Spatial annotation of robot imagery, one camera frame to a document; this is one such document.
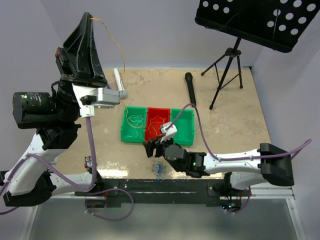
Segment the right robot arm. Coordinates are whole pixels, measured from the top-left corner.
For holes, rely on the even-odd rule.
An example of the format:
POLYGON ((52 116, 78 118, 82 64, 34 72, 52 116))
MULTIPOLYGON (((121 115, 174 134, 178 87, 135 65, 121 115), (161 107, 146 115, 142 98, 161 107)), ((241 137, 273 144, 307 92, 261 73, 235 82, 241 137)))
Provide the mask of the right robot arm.
POLYGON ((147 157, 162 157, 176 172, 192 178, 225 173, 224 183, 217 190, 230 197, 262 183, 278 187, 295 184, 290 153, 270 143, 247 152, 216 155, 187 151, 173 139, 153 138, 143 146, 147 157))

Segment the green bin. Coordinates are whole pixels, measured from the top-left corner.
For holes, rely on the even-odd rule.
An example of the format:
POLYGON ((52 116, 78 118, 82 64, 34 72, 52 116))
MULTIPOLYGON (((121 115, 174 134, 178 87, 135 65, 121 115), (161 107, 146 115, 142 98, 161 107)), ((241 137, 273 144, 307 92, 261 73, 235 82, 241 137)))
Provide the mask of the green bin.
POLYGON ((195 138, 195 114, 192 109, 185 109, 174 123, 177 133, 174 142, 182 146, 192 146, 195 138))
POLYGON ((146 121, 146 107, 126 106, 123 111, 120 128, 121 141, 125 143, 143 143, 145 141, 146 121))

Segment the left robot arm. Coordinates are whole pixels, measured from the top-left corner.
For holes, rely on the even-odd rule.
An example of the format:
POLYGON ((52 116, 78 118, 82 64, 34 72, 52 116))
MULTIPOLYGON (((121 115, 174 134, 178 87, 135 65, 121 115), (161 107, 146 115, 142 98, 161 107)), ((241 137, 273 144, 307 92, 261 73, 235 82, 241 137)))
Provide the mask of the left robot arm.
POLYGON ((94 37, 94 19, 85 12, 74 31, 56 50, 60 79, 50 92, 16 92, 13 117, 20 129, 35 133, 16 164, 0 173, 0 194, 6 207, 34 207, 57 194, 88 192, 99 196, 104 184, 96 165, 79 175, 65 176, 52 163, 76 140, 84 118, 91 155, 95 146, 91 118, 95 107, 110 107, 105 97, 108 81, 102 70, 94 37))

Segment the red bin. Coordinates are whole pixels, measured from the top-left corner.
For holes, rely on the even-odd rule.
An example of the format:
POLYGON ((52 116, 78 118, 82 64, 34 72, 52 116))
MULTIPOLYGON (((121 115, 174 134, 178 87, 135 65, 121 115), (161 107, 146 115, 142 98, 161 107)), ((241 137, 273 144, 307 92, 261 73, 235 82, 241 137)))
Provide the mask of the red bin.
POLYGON ((149 141, 150 139, 161 136, 161 125, 169 122, 170 118, 171 110, 169 108, 148 107, 144 139, 149 141))

